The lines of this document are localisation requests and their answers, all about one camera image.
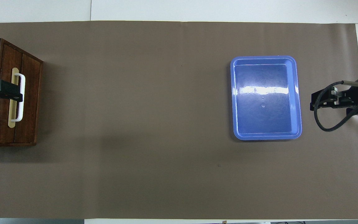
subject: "table surface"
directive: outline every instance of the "table surface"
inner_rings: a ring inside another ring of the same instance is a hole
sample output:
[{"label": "table surface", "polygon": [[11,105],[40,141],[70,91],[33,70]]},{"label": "table surface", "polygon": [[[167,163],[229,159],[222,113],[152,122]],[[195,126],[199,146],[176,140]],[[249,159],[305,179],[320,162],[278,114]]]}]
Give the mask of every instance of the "table surface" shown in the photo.
[{"label": "table surface", "polygon": [[[355,23],[358,38],[358,1],[21,0],[10,4],[0,1],[0,22],[88,20]],[[206,221],[170,220],[170,222]]]}]

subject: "white handle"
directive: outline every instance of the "white handle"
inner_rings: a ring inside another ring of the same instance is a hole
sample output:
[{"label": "white handle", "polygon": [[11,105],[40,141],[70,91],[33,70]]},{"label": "white handle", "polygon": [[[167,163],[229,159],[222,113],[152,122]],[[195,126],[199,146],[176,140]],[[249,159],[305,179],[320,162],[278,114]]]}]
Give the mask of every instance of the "white handle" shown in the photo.
[{"label": "white handle", "polygon": [[24,90],[26,86],[26,77],[23,74],[15,73],[16,76],[20,76],[20,93],[23,95],[23,101],[19,102],[19,110],[16,119],[12,119],[11,122],[19,122],[23,118],[24,109]]}]

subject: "wooden cabinet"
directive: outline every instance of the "wooden cabinet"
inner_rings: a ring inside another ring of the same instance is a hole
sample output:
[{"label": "wooden cabinet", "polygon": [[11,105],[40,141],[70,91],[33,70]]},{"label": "wooden cabinet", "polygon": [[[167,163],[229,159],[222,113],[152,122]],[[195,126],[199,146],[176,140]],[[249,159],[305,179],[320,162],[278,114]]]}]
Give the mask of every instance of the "wooden cabinet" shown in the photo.
[{"label": "wooden cabinet", "polygon": [[32,146],[37,142],[39,94],[43,62],[0,39],[0,79],[11,82],[12,69],[25,75],[23,119],[8,126],[9,99],[0,99],[0,146]]}]

